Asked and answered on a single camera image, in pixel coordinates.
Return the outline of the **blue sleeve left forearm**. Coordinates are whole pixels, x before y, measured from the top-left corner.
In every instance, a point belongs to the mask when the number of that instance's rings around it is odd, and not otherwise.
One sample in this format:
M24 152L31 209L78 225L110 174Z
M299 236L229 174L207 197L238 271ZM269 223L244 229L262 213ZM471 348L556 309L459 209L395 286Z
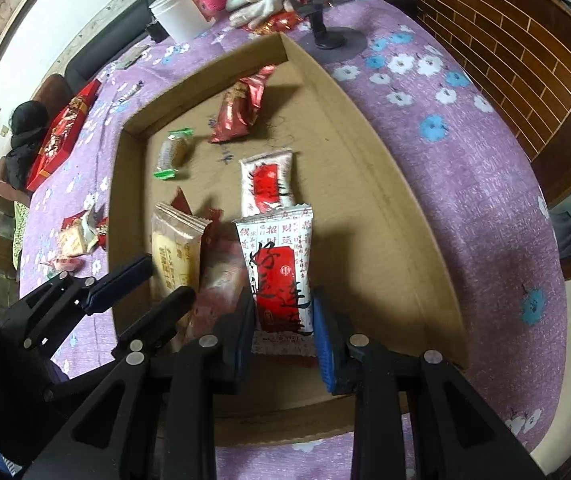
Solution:
M22 474L23 468L8 458L5 458L2 454L0 454L0 472L2 474L8 474L11 478L19 478Z

